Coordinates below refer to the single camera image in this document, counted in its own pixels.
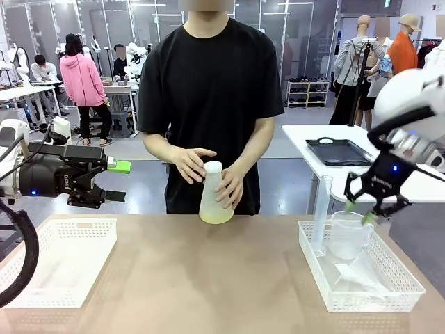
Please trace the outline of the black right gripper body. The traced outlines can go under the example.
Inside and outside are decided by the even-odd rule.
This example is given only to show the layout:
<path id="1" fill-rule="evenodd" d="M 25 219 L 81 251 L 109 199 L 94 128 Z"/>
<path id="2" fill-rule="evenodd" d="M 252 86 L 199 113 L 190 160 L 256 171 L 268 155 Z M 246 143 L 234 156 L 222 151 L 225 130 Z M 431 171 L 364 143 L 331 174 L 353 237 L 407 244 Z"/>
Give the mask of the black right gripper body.
<path id="1" fill-rule="evenodd" d="M 360 179 L 362 190 L 375 199 L 402 198 L 401 187 L 416 170 L 416 164 L 390 152 L 380 152 Z"/>

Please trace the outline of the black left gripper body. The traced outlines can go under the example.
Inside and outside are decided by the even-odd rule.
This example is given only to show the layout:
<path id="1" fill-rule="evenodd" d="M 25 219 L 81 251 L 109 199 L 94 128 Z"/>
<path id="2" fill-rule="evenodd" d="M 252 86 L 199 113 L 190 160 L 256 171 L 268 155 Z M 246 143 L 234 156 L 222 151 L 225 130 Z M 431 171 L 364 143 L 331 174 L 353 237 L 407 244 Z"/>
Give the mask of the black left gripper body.
<path id="1" fill-rule="evenodd" d="M 69 206 L 99 209 L 105 203 L 106 191 L 95 184 L 94 178 L 107 167 L 102 148 L 45 144 L 20 167 L 19 192 L 44 198 L 66 194 Z"/>

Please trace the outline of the person's right hand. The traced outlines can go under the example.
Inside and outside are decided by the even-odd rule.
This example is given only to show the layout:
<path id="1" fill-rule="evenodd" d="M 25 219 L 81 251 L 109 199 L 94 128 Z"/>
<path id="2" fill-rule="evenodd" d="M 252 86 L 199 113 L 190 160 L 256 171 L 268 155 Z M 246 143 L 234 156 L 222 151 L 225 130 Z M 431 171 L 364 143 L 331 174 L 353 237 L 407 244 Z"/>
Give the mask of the person's right hand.
<path id="1" fill-rule="evenodd" d="M 216 152 L 204 148 L 185 149 L 176 147 L 171 162 L 189 184 L 201 183 L 206 176 L 202 157 L 214 156 L 216 156 Z"/>

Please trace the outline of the person's left hand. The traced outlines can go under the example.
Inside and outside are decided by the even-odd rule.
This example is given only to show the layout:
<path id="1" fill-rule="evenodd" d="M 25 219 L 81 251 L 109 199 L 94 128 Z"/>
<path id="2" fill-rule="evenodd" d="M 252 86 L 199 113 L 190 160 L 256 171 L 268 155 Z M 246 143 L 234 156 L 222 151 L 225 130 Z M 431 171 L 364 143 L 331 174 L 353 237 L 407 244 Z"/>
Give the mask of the person's left hand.
<path id="1" fill-rule="evenodd" d="M 222 181 L 216 187 L 216 202 L 224 209 L 235 210 L 243 195 L 244 174 L 237 167 L 229 167 L 222 171 Z"/>

